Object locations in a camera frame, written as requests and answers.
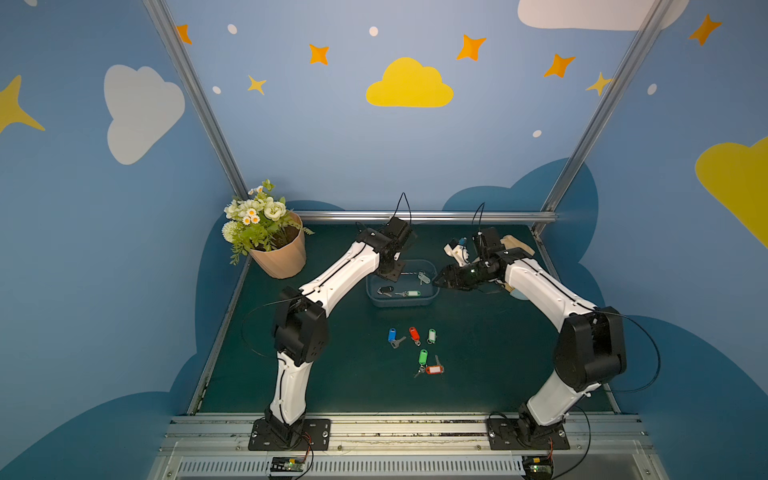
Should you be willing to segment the key with red tag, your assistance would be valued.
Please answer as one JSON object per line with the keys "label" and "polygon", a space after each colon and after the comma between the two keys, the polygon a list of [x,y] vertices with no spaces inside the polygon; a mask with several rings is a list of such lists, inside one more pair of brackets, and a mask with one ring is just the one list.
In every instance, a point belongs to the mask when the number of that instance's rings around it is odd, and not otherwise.
{"label": "key with red tag", "polygon": [[421,337],[420,337],[420,334],[419,334],[418,330],[415,327],[410,327],[409,328],[409,335],[410,335],[410,338],[413,341],[413,343],[417,347],[420,347],[421,346]]}
{"label": "key with red tag", "polygon": [[425,372],[428,375],[439,375],[439,374],[443,374],[444,371],[445,371],[444,366],[439,361],[438,356],[435,357],[435,364],[427,366],[425,370]]}

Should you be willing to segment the key with blue tag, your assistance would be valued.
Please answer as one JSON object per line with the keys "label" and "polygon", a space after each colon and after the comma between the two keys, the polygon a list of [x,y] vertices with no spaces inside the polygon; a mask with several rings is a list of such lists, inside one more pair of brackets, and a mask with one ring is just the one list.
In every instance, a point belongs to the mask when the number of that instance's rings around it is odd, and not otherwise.
{"label": "key with blue tag", "polygon": [[397,330],[395,328],[391,328],[388,332],[388,342],[390,346],[393,349],[398,349],[400,344],[406,339],[406,336],[403,335],[401,337],[398,336]]}

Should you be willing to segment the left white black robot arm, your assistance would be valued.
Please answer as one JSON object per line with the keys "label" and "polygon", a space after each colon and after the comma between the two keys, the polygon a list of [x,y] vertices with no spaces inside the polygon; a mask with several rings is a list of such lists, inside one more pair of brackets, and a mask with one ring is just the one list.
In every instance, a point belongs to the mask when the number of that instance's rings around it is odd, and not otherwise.
{"label": "left white black robot arm", "polygon": [[275,393],[263,419],[273,445],[293,447],[303,437],[311,368],[329,344],[328,318],[334,307],[371,274],[398,280],[405,266],[401,253],[411,232],[411,223],[396,216],[379,230],[365,228],[323,273],[298,289],[281,292],[272,328]]}

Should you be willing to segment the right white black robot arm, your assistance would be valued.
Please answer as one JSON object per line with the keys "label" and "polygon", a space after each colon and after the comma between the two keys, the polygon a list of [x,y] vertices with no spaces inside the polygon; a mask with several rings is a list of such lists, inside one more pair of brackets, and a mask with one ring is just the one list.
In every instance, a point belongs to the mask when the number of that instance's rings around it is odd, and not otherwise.
{"label": "right white black robot arm", "polygon": [[440,288],[470,291],[489,282],[521,292],[558,332],[554,370],[539,391],[521,405],[512,425],[523,449],[567,448],[566,414],[582,398],[627,368],[623,319],[611,307],[599,308],[565,287],[523,247],[506,247],[493,227],[473,236],[477,257],[464,240],[453,239],[444,252],[454,262],[434,278]]}

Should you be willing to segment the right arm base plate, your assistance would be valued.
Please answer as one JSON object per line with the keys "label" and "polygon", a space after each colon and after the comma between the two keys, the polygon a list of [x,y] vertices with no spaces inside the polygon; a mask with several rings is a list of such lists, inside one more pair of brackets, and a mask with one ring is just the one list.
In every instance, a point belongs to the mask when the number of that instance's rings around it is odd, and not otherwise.
{"label": "right arm base plate", "polygon": [[540,426],[530,420],[492,416],[486,419],[486,430],[492,450],[570,449],[562,422]]}

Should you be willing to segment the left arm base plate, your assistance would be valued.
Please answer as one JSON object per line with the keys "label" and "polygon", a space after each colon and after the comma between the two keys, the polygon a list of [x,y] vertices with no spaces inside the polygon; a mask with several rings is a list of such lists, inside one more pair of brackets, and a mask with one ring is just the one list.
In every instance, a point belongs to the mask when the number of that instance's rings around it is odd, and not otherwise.
{"label": "left arm base plate", "polygon": [[286,426],[279,419],[260,418],[252,426],[249,451],[313,451],[329,448],[332,421],[324,418],[299,419]]}

